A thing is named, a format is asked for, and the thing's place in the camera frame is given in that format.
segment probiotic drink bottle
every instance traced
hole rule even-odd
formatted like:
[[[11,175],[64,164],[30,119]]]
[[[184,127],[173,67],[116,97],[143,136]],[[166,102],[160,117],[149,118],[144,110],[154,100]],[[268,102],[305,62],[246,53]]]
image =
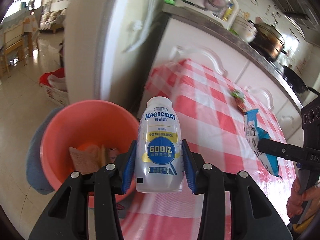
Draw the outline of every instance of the probiotic drink bottle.
[[[172,102],[154,97],[147,103],[139,125],[135,180],[138,192],[182,190],[181,131]]]

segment hand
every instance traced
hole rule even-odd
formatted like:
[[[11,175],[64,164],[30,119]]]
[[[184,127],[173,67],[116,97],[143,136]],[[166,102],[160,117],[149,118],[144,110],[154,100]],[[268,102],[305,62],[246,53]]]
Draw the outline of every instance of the hand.
[[[302,213],[302,203],[304,201],[312,200],[310,208],[308,209],[303,220],[308,219],[314,215],[320,208],[320,184],[317,184],[307,189],[302,195],[299,194],[300,182],[296,178],[292,184],[291,196],[288,198],[287,214],[289,218]]]

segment blue cloth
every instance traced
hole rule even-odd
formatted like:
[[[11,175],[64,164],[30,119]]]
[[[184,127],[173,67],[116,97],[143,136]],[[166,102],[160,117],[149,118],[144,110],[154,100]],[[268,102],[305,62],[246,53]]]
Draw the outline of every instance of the blue cloth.
[[[50,112],[44,122],[38,127],[33,135],[29,150],[27,154],[27,181],[38,193],[47,195],[54,191],[44,175],[41,160],[40,160],[40,146],[43,134],[50,123],[51,119],[60,111],[63,107],[56,108]]]

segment bucket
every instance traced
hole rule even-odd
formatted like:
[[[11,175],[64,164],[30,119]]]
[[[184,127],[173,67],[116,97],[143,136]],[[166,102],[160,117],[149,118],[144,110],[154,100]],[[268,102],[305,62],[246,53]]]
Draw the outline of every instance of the bucket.
[[[137,139],[138,126],[132,114],[107,101],[87,100],[67,106],[51,120],[41,142],[41,164],[47,180],[58,190],[75,170],[69,147],[104,145],[125,153]],[[127,193],[116,195],[116,201],[123,200],[134,188],[133,179]],[[94,207],[93,196],[89,196],[89,207]]]

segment storage box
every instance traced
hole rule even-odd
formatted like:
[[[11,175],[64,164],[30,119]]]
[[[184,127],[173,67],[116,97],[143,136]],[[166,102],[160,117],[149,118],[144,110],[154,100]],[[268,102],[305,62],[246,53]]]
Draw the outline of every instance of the storage box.
[[[69,105],[69,97],[67,92],[63,92],[61,90],[46,85],[43,85],[43,88],[48,100],[54,102],[58,106]]]

